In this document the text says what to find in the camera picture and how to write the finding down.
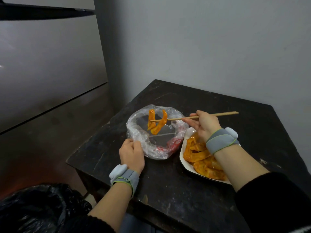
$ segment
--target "orange food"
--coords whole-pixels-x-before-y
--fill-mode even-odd
[[[149,117],[148,117],[148,130],[150,130],[151,128],[154,128],[156,126],[155,122],[150,122],[150,120],[155,120],[156,118],[156,114],[155,114],[155,110],[149,110]]]
[[[206,165],[206,160],[195,162],[193,167],[197,173],[206,176],[207,178],[212,178],[216,180],[226,180],[226,175],[224,171],[208,168]]]
[[[200,141],[197,133],[194,133],[188,140],[183,155],[184,159],[193,165],[197,173],[216,180],[226,180],[220,164],[212,156],[204,142]]]
[[[158,132],[161,130],[161,128],[166,124],[167,122],[167,113],[165,112],[165,110],[162,110],[163,112],[163,117],[161,119],[161,121],[158,123],[158,125],[156,125],[154,128],[152,128],[150,130],[150,132],[154,135],[157,135]]]

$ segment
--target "silver refrigerator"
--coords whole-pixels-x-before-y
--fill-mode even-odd
[[[0,0],[0,199],[42,182],[85,193],[71,155],[113,115],[93,0]]]

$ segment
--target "wristband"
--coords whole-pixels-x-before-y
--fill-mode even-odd
[[[132,189],[131,198],[133,198],[139,181],[139,176],[136,171],[127,169],[126,164],[123,165],[119,164],[112,170],[109,177],[111,179],[110,180],[111,186],[113,186],[116,182],[124,182],[128,184]]]
[[[240,144],[238,134],[231,128],[219,129],[206,142],[206,148],[211,154],[233,144]]]

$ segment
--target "hand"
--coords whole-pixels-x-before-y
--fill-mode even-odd
[[[196,115],[199,116],[199,121],[186,118],[182,118],[182,121],[192,126],[197,131],[198,135],[206,142],[215,131],[221,129],[221,126],[216,116],[212,116],[201,110],[197,110],[196,114],[190,114],[190,116]]]
[[[119,149],[121,164],[126,164],[140,175],[145,166],[144,152],[139,141],[133,142],[132,139],[126,139]]]

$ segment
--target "person's left hand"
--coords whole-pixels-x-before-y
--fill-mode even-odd
[[[140,175],[145,166],[144,152],[139,141],[133,142],[132,139],[126,139],[119,149],[121,164],[126,164]]]

